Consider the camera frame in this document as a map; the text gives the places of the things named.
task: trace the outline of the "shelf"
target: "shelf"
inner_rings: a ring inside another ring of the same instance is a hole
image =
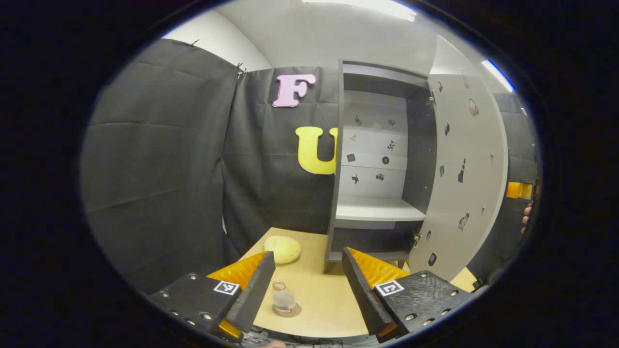
[[[425,214],[402,199],[340,196],[336,219],[368,221],[422,221]]]
[[[395,261],[395,260],[408,260],[409,252],[408,251],[393,251],[391,253],[366,253],[374,258],[383,260],[383,261]],[[331,262],[341,262],[342,260],[342,252],[341,251],[332,251],[329,253],[329,256],[324,259],[325,261]]]

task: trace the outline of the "bread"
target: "bread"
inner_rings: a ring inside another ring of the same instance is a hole
[[[298,241],[285,236],[270,236],[264,241],[264,251],[273,251],[275,263],[289,263],[301,254]]]

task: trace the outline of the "coaster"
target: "coaster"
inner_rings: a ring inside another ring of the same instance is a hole
[[[273,310],[273,313],[277,314],[278,316],[281,316],[283,318],[292,318],[294,316],[297,316],[301,313],[301,305],[297,303],[297,305],[292,308],[292,310],[290,311],[290,314],[287,315],[283,315],[281,313],[279,313],[276,309],[275,309],[275,305],[273,305],[271,307],[271,309]]]

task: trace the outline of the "door hinge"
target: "door hinge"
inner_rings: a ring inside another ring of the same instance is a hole
[[[426,106],[428,108],[434,109],[434,104],[436,103],[436,99],[434,98],[434,90],[430,90],[430,96],[426,101]]]
[[[417,243],[419,243],[419,239],[421,239],[422,237],[422,230],[421,227],[419,227],[416,231],[413,231],[413,240],[415,241],[415,243],[413,244],[413,248],[417,247]]]

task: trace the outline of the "ceiling light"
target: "ceiling light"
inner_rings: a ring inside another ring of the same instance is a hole
[[[325,3],[363,7],[365,9],[371,9],[384,14],[393,15],[395,17],[408,20],[409,22],[413,22],[413,20],[415,20],[415,15],[417,15],[415,11],[392,0],[303,0],[303,2],[307,4]]]
[[[490,71],[490,74],[493,74],[497,80],[503,85],[503,87],[507,88],[508,91],[513,92],[514,86],[511,85],[510,81],[507,80],[507,77],[503,75],[503,73],[496,67],[496,65],[490,60],[483,61],[482,65]]]

